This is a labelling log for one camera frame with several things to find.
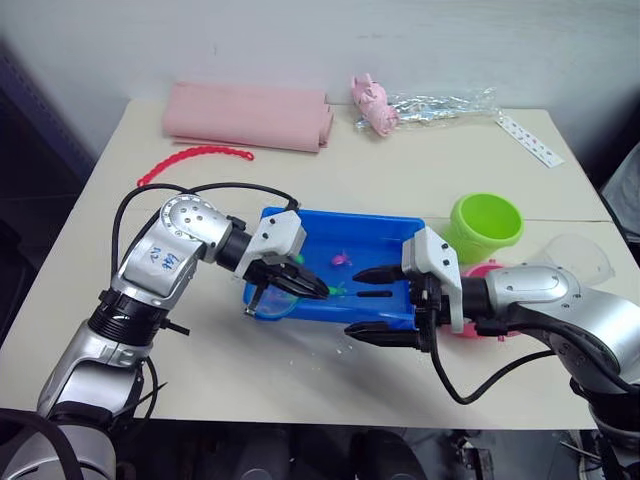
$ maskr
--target pink toy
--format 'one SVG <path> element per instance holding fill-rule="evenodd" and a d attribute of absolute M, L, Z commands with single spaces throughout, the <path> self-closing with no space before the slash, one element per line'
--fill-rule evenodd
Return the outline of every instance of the pink toy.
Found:
<path fill-rule="evenodd" d="M 343 250 L 342 253 L 336 255 L 331 259 L 331 265 L 333 265 L 334 267 L 339 267 L 340 265 L 351 266 L 352 263 L 351 263 L 351 260 L 349 260 L 349 256 L 347 255 L 347 252 Z"/>
<path fill-rule="evenodd" d="M 351 94 L 362 116 L 379 135 L 385 137 L 391 133 L 398 124 L 398 112 L 387 105 L 387 92 L 378 82 L 371 80 L 371 75 L 367 73 L 364 78 L 353 77 Z"/>

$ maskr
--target white wall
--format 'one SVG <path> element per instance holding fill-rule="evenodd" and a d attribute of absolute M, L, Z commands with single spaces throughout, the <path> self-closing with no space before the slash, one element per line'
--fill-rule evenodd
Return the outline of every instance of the white wall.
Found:
<path fill-rule="evenodd" d="M 640 86 L 638 0 L 0 0 L 6 41 L 94 155 L 132 97 L 178 79 L 327 90 L 496 86 L 578 156 Z"/>

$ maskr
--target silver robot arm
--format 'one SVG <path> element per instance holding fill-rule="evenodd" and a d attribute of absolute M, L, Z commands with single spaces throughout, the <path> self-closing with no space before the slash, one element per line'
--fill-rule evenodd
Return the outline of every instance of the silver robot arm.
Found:
<path fill-rule="evenodd" d="M 560 266 L 523 264 L 493 270 L 486 278 L 461 279 L 455 251 L 428 227 L 404 243 L 402 265 L 367 269 L 354 280 L 409 281 L 415 330 L 373 322 L 351 325 L 345 333 L 379 346 L 431 353 L 457 402 L 477 400 L 491 383 L 468 397 L 458 395 L 440 364 L 435 327 L 446 323 L 460 332 L 465 322 L 473 322 L 485 336 L 521 331 L 557 355 L 600 431 L 614 444 L 640 451 L 640 307 L 634 303 L 581 286 Z"/>
<path fill-rule="evenodd" d="M 141 368 L 160 328 L 188 331 L 169 321 L 198 261 L 217 263 L 257 285 L 252 314 L 269 285 L 306 298 L 328 288 L 293 261 L 306 232 L 295 211 L 263 218 L 254 236 L 197 195 L 171 198 L 125 254 L 100 305 L 84 321 L 49 376 L 38 414 L 57 424 L 86 479 L 115 479 L 115 452 L 107 432 L 133 415 L 142 390 Z M 17 449 L 2 478 L 64 478 L 54 446 L 41 433 Z"/>

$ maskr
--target pink towel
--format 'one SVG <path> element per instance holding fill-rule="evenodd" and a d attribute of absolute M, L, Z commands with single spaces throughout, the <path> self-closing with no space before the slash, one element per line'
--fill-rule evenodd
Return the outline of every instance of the pink towel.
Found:
<path fill-rule="evenodd" d="M 333 113 L 320 90 L 176 83 L 162 118 L 177 139 L 317 152 Z"/>

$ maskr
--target red toy chain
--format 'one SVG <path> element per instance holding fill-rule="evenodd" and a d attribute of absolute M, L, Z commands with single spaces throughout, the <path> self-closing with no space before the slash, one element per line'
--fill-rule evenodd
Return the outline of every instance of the red toy chain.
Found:
<path fill-rule="evenodd" d="M 236 155 L 238 157 L 246 158 L 249 161 L 255 158 L 253 153 L 251 152 L 248 152 L 246 150 L 237 150 L 231 147 L 221 147 L 219 145 L 202 145 L 200 147 L 191 147 L 178 153 L 174 153 L 170 157 L 158 163 L 155 167 L 149 170 L 149 173 L 138 180 L 138 186 L 142 187 L 144 185 L 148 185 L 158 174 L 175 163 L 186 160 L 187 158 L 204 155 L 205 153 L 224 153 L 226 155 Z"/>

